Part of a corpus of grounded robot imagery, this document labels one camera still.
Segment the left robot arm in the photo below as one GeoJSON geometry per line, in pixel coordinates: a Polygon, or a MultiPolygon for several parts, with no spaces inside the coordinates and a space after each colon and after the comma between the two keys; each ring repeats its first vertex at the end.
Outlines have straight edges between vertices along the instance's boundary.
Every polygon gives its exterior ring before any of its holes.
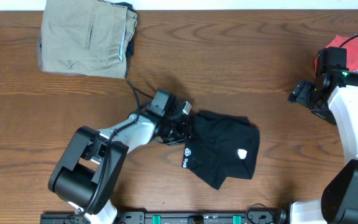
{"type": "Polygon", "coordinates": [[[62,223],[113,223],[117,209],[110,201],[128,153],[160,138],[169,146],[190,137],[189,105],[158,114],[148,106],[106,129],[76,130],[48,181],[49,191],[75,208],[62,223]]]}

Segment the black athletic pants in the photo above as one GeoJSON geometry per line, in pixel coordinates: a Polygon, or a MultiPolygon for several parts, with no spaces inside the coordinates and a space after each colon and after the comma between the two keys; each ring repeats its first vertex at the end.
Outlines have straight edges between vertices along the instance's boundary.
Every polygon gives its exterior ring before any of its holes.
{"type": "Polygon", "coordinates": [[[228,177],[253,178],[260,131],[248,117],[201,110],[192,122],[196,136],[185,144],[182,168],[216,190],[228,177]]]}

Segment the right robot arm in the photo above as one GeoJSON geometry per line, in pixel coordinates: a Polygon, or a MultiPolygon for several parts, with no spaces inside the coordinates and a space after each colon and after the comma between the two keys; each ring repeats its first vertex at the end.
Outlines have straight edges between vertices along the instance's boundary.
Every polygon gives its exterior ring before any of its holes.
{"type": "Polygon", "coordinates": [[[358,73],[330,69],[301,81],[290,95],[316,116],[336,124],[345,166],[321,198],[290,205],[289,223],[358,223],[358,73]]]}

